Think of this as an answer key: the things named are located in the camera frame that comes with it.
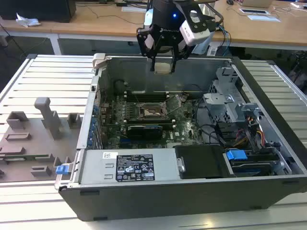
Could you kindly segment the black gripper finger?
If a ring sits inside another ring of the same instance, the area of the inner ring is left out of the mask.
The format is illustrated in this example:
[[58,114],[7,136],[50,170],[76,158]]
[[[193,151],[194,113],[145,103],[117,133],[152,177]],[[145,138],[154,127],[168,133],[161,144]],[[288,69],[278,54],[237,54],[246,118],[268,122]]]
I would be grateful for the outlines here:
[[175,72],[177,61],[187,59],[192,52],[192,47],[188,46],[183,38],[171,39],[172,67],[171,72]]
[[141,54],[152,60],[150,71],[154,71],[155,59],[159,51],[159,33],[156,27],[138,28],[136,32]]

